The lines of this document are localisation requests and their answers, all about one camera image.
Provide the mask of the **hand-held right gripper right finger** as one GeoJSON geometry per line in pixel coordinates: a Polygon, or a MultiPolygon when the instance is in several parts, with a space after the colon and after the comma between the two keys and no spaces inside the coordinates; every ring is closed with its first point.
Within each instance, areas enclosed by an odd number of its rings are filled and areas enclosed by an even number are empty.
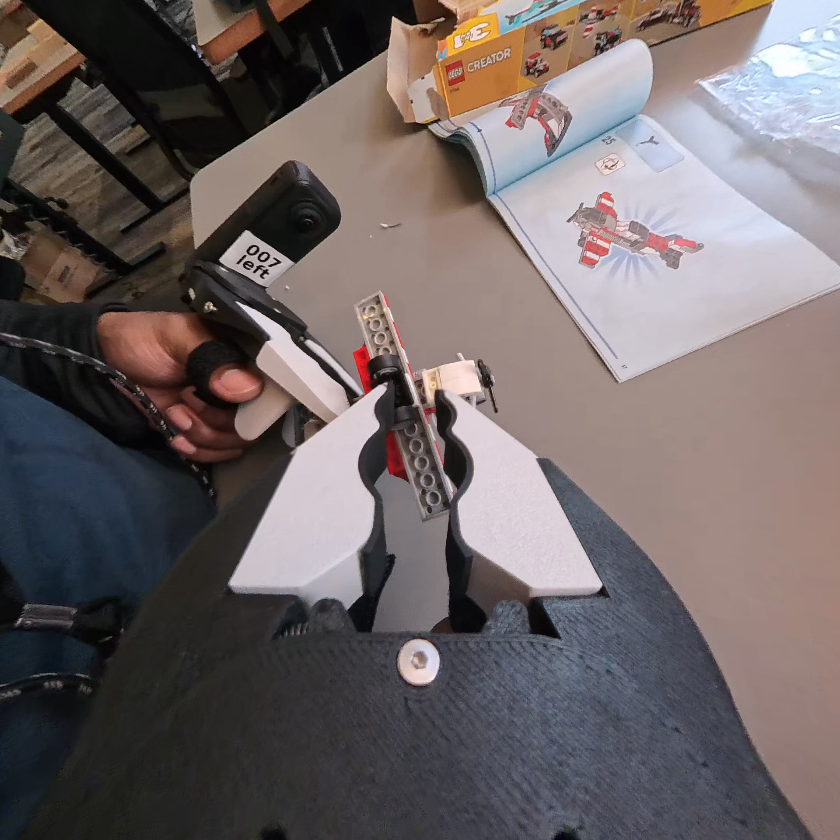
{"type": "Polygon", "coordinates": [[[548,462],[454,392],[437,391],[435,403],[455,487],[445,547],[452,630],[478,632],[499,602],[600,592],[546,477],[548,462]]]}

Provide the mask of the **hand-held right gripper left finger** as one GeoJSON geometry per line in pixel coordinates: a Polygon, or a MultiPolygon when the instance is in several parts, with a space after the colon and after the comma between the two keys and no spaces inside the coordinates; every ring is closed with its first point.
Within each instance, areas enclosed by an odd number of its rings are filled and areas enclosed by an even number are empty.
{"type": "Polygon", "coordinates": [[[386,550],[382,497],[393,384],[378,385],[290,457],[228,582],[238,594],[324,598],[370,632],[394,565],[386,550]]]}

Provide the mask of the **toy brick airplane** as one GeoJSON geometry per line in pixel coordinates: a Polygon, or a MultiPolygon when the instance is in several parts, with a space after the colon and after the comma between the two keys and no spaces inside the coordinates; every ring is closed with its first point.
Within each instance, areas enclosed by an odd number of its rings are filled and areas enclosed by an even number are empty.
{"type": "Polygon", "coordinates": [[[381,291],[357,302],[354,311],[364,343],[353,358],[364,392],[386,383],[395,387],[394,422],[385,441],[387,468],[412,488],[422,521],[444,515],[454,489],[435,437],[436,392],[452,391],[472,406],[490,400],[496,412],[495,377],[483,360],[468,360],[462,353],[455,362],[414,371],[381,291]]]}

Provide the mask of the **person's left forearm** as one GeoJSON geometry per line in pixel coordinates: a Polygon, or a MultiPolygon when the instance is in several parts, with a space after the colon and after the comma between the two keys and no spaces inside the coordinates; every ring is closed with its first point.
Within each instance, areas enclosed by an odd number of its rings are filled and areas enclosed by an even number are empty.
{"type": "MultiPolygon", "coordinates": [[[[102,357],[98,320],[105,312],[126,312],[120,303],[55,306],[1,302],[1,331],[102,357]]],[[[136,406],[90,366],[2,344],[1,375],[67,410],[120,445],[137,445],[148,431],[136,406]]]]}

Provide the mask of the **grey desk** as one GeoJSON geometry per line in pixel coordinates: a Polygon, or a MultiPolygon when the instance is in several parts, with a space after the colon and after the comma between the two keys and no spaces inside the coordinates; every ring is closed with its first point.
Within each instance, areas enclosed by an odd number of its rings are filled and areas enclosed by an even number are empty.
{"type": "Polygon", "coordinates": [[[838,293],[617,383],[488,203],[466,151],[404,123],[378,57],[192,183],[204,238],[283,161],[341,206],[272,293],[343,364],[385,292],[414,364],[497,378],[498,423],[656,562],[815,837],[838,838],[838,293]]]}

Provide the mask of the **wooden desk with black legs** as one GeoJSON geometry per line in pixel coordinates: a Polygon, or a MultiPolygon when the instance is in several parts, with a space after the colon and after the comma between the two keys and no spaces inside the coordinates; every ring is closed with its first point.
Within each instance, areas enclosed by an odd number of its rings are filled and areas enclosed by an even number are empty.
{"type": "Polygon", "coordinates": [[[44,113],[77,146],[110,174],[132,197],[145,207],[144,213],[120,227],[123,234],[140,226],[187,194],[187,187],[166,199],[159,198],[130,171],[81,122],[60,105],[77,71],[85,62],[84,55],[37,17],[24,28],[14,17],[22,2],[11,2],[2,9],[2,29],[15,26],[20,37],[7,46],[2,59],[2,110],[27,123],[44,113]]]}

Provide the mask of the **person's left hand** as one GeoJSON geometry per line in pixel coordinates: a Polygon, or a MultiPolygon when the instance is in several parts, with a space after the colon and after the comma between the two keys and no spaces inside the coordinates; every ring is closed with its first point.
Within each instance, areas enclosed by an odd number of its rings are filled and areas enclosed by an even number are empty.
{"type": "Polygon", "coordinates": [[[236,459],[249,446],[235,430],[235,409],[206,404],[187,380],[188,356],[210,340],[190,313],[110,311],[98,319],[102,360],[143,389],[180,431],[173,449],[206,464],[236,459]]]}

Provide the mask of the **cardboard box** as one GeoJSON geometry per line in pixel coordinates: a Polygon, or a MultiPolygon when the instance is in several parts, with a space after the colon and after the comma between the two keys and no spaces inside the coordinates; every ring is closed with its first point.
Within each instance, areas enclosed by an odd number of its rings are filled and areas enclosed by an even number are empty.
{"type": "Polygon", "coordinates": [[[48,231],[32,235],[18,262],[28,285],[47,302],[85,302],[103,275],[100,266],[48,231]]]}

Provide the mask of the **person's blue denim clothing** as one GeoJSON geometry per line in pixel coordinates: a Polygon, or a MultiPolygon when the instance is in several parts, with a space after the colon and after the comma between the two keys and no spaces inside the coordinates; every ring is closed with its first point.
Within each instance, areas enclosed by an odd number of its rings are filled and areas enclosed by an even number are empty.
{"type": "MultiPolygon", "coordinates": [[[[215,505],[172,453],[123,448],[2,378],[2,564],[24,602],[75,606],[117,597],[130,617],[215,505]]],[[[90,673],[95,653],[56,633],[2,633],[2,684],[90,673]]],[[[53,692],[2,702],[2,838],[37,812],[87,715],[53,692]]]]}

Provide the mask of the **wooden top table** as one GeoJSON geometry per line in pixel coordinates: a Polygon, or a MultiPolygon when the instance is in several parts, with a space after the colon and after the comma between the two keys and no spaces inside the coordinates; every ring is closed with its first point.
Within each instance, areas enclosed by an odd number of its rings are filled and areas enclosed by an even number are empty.
{"type": "MultiPolygon", "coordinates": [[[[338,15],[341,2],[269,1],[276,19],[288,28],[308,33],[311,48],[329,79],[351,71],[351,60],[341,58],[338,15]]],[[[266,36],[258,12],[251,8],[232,11],[224,2],[193,1],[196,41],[212,64],[238,54],[247,69],[257,71],[281,68],[280,53],[266,36]]]]}

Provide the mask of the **open instruction booklet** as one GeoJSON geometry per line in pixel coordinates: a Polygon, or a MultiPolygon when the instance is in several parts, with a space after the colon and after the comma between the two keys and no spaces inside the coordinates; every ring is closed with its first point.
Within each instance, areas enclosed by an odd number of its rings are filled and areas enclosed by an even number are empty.
{"type": "Polygon", "coordinates": [[[433,122],[465,144],[490,204],[624,382],[838,288],[819,248],[642,114],[642,40],[433,122]]]}

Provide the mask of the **yellow toy box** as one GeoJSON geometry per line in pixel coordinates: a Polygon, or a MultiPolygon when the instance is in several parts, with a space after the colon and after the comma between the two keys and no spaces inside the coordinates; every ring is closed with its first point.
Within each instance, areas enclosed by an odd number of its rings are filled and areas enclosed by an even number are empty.
{"type": "Polygon", "coordinates": [[[653,46],[770,1],[415,2],[394,18],[386,89],[407,123],[430,123],[534,88],[628,39],[653,46]]]}

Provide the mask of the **clear plastic bag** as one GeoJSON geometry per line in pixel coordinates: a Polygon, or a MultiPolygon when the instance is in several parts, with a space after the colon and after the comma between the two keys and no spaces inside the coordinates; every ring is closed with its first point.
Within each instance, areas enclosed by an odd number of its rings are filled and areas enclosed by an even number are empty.
{"type": "Polygon", "coordinates": [[[838,159],[838,15],[697,85],[711,110],[743,137],[838,159]]]}

